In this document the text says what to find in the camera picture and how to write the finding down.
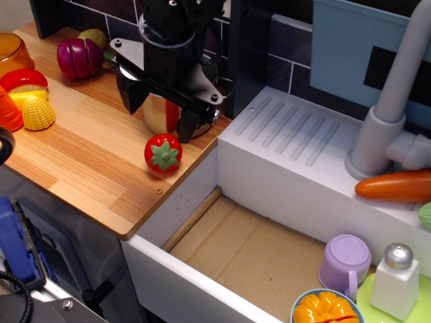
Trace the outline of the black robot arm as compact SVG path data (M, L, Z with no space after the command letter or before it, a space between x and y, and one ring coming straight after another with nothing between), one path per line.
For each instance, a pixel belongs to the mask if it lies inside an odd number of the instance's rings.
M143 2L142 41L115 38L110 43L117 87L130 114L150 94L176 104L181 143L217 120L224 100L216 87L223 46L214 19L223 12L223 1Z

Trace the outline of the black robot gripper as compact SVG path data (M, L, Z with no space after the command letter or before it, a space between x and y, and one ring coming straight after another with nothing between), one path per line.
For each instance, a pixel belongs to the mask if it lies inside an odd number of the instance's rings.
M222 104L223 96L204 74L188 42L164 48L115 38L110 47L115 52L117 88L130 114L136 113L149 94L175 103L182 108L177 123L180 143L188 143L196 132L205 132L214 124L213 110Z

